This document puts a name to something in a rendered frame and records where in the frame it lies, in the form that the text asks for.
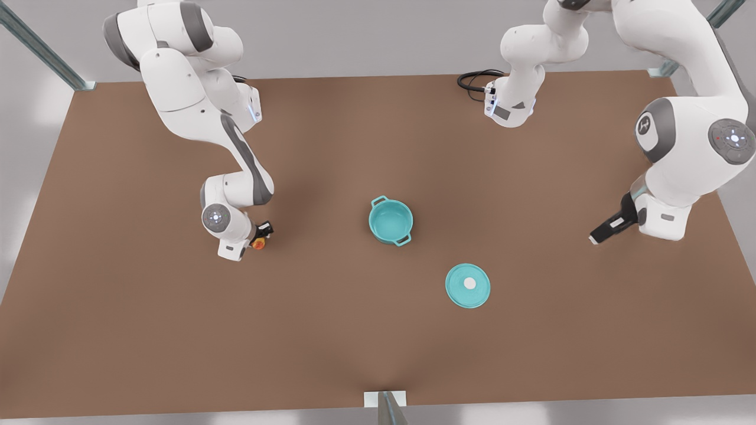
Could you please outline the silver frame post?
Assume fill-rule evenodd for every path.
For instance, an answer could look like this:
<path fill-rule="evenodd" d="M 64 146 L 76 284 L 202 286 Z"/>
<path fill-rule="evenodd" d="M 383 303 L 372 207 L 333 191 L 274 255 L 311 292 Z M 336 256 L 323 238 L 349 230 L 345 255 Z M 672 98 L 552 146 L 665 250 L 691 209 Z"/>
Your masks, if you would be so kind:
<path fill-rule="evenodd" d="M 22 45 L 35 54 L 60 80 L 74 91 L 91 91 L 96 88 L 95 81 L 86 81 L 73 70 L 35 31 L 27 26 L 21 17 L 0 0 L 0 25 L 5 27 Z"/>
<path fill-rule="evenodd" d="M 720 0 L 719 4 L 708 14 L 707 21 L 715 29 L 723 26 L 748 0 Z M 679 68 L 673 60 L 665 60 L 660 67 L 648 69 L 651 78 L 670 77 Z"/>
<path fill-rule="evenodd" d="M 407 406 L 405 391 L 364 392 L 364 408 L 377 408 L 378 425 L 409 425 L 402 408 Z"/>

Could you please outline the teal pot lid white knob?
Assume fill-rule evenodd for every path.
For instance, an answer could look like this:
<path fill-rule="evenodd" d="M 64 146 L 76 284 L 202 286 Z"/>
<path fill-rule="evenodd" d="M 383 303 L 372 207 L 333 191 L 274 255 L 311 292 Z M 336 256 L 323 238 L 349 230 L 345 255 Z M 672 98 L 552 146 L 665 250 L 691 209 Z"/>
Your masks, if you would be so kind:
<path fill-rule="evenodd" d="M 475 309 L 488 300 L 491 282 L 480 266 L 461 263 L 449 270 L 445 278 L 445 290 L 450 300 L 457 306 Z"/>

